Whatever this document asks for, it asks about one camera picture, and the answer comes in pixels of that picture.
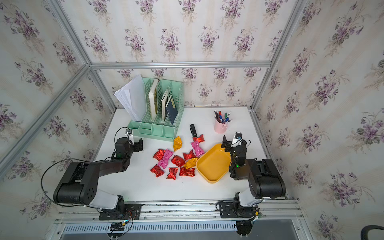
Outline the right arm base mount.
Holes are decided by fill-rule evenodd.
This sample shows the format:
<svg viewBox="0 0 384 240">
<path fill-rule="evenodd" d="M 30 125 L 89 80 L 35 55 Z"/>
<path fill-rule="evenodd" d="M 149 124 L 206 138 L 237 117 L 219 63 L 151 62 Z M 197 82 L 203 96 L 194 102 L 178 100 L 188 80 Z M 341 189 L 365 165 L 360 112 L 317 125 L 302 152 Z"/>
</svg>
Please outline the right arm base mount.
<svg viewBox="0 0 384 240">
<path fill-rule="evenodd" d="M 260 212 L 258 205 L 243 207 L 237 202 L 219 201 L 215 207 L 220 213 L 221 219 L 251 219 L 255 218 Z"/>
</svg>

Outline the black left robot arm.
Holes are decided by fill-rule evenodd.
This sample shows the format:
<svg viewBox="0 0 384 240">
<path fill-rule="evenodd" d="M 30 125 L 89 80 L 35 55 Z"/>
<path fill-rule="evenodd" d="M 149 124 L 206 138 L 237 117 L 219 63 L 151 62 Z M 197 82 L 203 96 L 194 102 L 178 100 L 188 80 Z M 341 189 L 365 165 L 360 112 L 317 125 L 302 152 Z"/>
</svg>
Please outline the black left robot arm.
<svg viewBox="0 0 384 240">
<path fill-rule="evenodd" d="M 115 151 L 109 160 L 87 162 L 76 159 L 69 164 L 53 193 L 53 198 L 49 200 L 62 207 L 86 206 L 124 214 L 124 198 L 100 190 L 99 178 L 125 172 L 133 153 L 140 152 L 143 148 L 142 139 L 132 142 L 130 138 L 123 137 L 115 141 Z"/>
</svg>

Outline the yellow tea bag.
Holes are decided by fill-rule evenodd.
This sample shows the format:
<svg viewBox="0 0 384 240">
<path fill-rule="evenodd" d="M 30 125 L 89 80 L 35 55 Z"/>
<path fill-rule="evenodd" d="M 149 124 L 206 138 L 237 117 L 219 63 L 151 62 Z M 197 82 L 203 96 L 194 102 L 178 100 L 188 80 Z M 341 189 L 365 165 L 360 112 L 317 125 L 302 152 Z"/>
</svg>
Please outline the yellow tea bag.
<svg viewBox="0 0 384 240">
<path fill-rule="evenodd" d="M 180 137 L 176 137 L 173 141 L 173 149 L 174 149 L 174 152 L 178 151 L 179 149 L 181 149 L 183 146 L 183 142 L 182 142 L 182 139 Z"/>
<path fill-rule="evenodd" d="M 186 161 L 186 163 L 184 165 L 184 168 L 186 170 L 194 168 L 196 166 L 197 161 L 198 161 L 198 158 L 191 158 L 191 159 L 189 159 L 188 161 Z"/>
</svg>

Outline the pink tea bag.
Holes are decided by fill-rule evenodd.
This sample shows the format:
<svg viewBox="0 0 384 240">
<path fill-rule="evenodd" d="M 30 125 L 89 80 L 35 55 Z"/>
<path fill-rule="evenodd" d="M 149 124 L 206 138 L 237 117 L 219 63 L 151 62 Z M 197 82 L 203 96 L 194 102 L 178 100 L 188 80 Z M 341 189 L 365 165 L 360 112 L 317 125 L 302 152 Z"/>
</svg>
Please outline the pink tea bag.
<svg viewBox="0 0 384 240">
<path fill-rule="evenodd" d="M 169 159 L 174 155 L 174 152 L 169 149 L 165 150 L 163 158 L 159 161 L 158 166 L 165 170 L 169 164 Z"/>
<path fill-rule="evenodd" d="M 195 155 L 197 158 L 200 158 L 205 154 L 205 151 L 200 147 L 200 143 L 198 141 L 194 141 L 191 143 L 193 150 L 195 151 Z"/>
</svg>

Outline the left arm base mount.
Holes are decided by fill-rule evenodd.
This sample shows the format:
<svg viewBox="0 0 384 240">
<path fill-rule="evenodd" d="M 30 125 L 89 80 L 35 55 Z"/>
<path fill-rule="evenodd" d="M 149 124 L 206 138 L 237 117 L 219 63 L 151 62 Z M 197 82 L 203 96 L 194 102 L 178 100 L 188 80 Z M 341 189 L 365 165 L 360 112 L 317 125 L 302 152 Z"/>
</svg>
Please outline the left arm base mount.
<svg viewBox="0 0 384 240">
<path fill-rule="evenodd" d="M 142 204 L 125 204 L 123 209 L 100 211 L 99 221 L 123 221 L 132 218 L 138 220 L 140 217 Z"/>
</svg>

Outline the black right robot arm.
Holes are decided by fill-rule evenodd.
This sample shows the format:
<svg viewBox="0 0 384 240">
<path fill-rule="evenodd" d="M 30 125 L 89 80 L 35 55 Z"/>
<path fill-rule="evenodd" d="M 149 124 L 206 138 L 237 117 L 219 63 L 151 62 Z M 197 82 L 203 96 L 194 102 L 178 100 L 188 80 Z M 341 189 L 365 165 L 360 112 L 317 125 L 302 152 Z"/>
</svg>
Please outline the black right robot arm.
<svg viewBox="0 0 384 240">
<path fill-rule="evenodd" d="M 237 207 L 253 207 L 264 198 L 275 199 L 286 195 L 286 185 L 271 159 L 248 159 L 247 150 L 250 140 L 236 133 L 232 141 L 223 136 L 222 148 L 230 153 L 230 177 L 235 181 L 247 181 L 249 187 L 236 193 L 234 202 Z"/>
</svg>

